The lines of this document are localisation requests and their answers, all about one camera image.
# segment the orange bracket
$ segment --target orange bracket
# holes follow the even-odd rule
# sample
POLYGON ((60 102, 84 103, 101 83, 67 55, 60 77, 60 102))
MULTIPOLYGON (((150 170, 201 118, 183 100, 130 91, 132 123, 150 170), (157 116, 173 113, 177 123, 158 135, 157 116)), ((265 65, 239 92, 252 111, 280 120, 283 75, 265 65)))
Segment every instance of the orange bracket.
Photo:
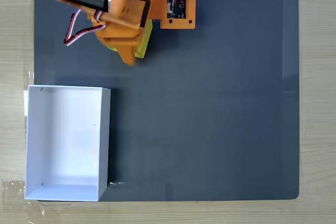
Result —
POLYGON ((194 29, 196 0, 186 0, 186 18, 167 18, 167 0, 152 0, 148 19, 159 19, 162 29, 194 29))

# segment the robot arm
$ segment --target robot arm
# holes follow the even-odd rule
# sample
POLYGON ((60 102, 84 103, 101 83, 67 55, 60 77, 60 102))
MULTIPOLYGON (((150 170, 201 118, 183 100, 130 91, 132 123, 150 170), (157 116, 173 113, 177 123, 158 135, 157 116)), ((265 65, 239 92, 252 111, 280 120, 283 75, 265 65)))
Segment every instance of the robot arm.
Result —
POLYGON ((135 50, 150 19, 159 19, 163 29, 194 29, 196 0, 57 0, 87 13, 93 27, 71 35, 76 15, 65 39, 71 45, 80 36, 95 32, 107 47, 115 48, 122 60, 134 65, 135 50))

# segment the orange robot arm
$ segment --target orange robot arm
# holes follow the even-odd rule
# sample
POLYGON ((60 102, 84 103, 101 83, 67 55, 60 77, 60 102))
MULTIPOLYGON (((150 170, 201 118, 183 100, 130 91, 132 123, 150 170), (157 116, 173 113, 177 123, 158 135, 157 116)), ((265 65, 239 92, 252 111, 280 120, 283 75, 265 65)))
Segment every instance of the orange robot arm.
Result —
POLYGON ((88 14, 93 25, 104 25, 95 31, 97 38, 107 47, 116 48, 122 60, 134 65, 135 49, 142 42, 147 19, 159 19, 163 29, 194 29, 196 0, 183 0, 186 5, 182 18, 169 16, 168 0, 108 0, 108 9, 99 20, 96 9, 70 0, 57 0, 80 8, 88 14))

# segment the orange plastic part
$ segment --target orange plastic part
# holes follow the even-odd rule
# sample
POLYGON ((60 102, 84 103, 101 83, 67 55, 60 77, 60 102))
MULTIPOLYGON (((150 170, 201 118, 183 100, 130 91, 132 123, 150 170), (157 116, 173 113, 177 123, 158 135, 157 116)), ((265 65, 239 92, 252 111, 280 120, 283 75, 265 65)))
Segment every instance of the orange plastic part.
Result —
MULTIPOLYGON (((66 0, 57 1, 80 8, 88 14, 94 26, 99 25, 92 18, 96 10, 66 0)), ((194 29, 196 0, 186 1, 186 19, 168 19, 167 0, 151 0, 148 19, 159 19, 163 29, 194 29)), ((134 51, 142 42, 143 28, 140 27, 140 21, 143 9, 144 1, 111 0, 109 12, 100 16, 106 28, 96 32, 97 38, 105 46, 116 48, 123 62, 128 65, 134 65, 134 51)))
POLYGON ((196 0, 186 0, 186 18, 167 18, 167 0, 152 0, 149 19, 159 19, 162 29, 194 29, 196 0))

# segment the red white black wire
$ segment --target red white black wire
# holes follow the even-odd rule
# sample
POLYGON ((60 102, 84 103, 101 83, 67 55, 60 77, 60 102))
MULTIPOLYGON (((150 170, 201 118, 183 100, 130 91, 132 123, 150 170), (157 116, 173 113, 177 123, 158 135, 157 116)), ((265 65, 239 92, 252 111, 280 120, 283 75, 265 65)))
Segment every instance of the red white black wire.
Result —
MULTIPOLYGON (((77 32, 75 35, 72 36, 72 31, 73 28, 75 26, 75 22, 76 19, 80 13, 80 9, 78 9, 77 11, 75 11, 71 17, 71 21, 70 21, 70 25, 69 25, 69 29, 67 32, 67 35, 64 39, 64 43, 67 46, 70 46, 72 43, 74 43, 76 40, 78 40, 80 37, 84 36, 85 34, 89 34, 89 33, 93 33, 95 31, 99 31, 99 30, 103 30, 106 25, 98 25, 98 26, 93 26, 93 27, 89 27, 89 28, 85 28, 79 32, 77 32)), ((101 11, 96 11, 94 14, 94 19, 97 20, 98 22, 100 22, 100 16, 101 16, 102 12, 101 11)))

